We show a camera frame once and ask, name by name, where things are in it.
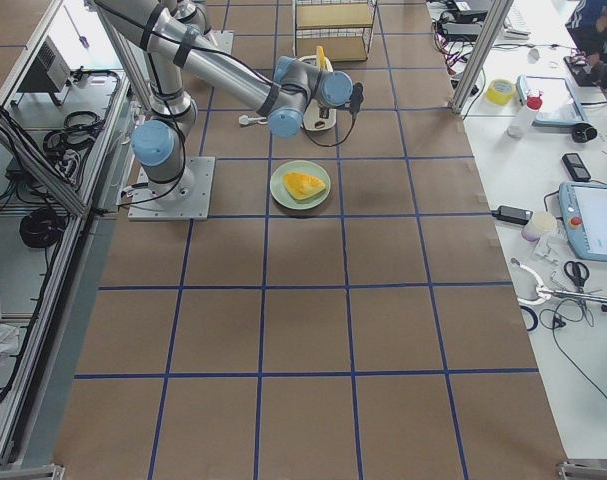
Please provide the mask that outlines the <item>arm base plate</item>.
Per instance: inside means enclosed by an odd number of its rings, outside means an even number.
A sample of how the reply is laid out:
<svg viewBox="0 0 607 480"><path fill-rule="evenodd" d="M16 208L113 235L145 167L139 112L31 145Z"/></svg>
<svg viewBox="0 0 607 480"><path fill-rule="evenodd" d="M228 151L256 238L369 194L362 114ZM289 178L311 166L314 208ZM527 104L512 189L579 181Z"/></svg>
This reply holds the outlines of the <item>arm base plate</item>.
<svg viewBox="0 0 607 480"><path fill-rule="evenodd" d="M147 174L143 169L139 172L138 182L145 183L140 189L134 189L132 198L127 203L128 219L131 221L180 221L206 220L210 206L210 195L214 179L215 158L187 158L186 168L178 186L168 195L157 200L171 184L148 184Z"/></svg>
<svg viewBox="0 0 607 480"><path fill-rule="evenodd" d="M220 53L231 56L233 50L234 33L229 30L210 30L204 35L205 49L210 53Z"/></svg>

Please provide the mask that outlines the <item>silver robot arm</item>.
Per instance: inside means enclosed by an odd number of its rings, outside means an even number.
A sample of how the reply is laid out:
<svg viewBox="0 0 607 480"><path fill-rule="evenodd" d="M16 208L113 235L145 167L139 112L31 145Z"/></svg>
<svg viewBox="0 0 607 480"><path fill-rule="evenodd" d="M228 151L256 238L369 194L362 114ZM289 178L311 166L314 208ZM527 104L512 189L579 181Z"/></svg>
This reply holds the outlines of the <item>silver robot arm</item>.
<svg viewBox="0 0 607 480"><path fill-rule="evenodd" d="M192 190L186 137L197 116L197 106L185 91L188 72L221 89L264 118L280 138L297 134L311 102L326 110L358 115L363 87L344 72L329 72L295 58L277 62L267 79L208 39L207 20L186 23L177 8L162 1L99 1L98 13L125 39L146 55L151 85L150 120L132 136L132 148L148 178L151 199L161 205L183 200Z"/></svg>

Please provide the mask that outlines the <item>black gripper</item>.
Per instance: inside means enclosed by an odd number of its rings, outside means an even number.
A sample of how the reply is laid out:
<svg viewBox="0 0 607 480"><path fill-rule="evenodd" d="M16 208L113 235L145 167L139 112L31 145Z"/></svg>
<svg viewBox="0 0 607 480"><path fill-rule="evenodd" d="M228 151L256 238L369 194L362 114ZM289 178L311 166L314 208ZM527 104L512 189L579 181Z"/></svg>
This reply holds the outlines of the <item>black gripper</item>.
<svg viewBox="0 0 607 480"><path fill-rule="evenodd" d="M361 82L353 84L352 93L347 105L347 110L351 116L357 116L361 110L364 101L364 87Z"/></svg>

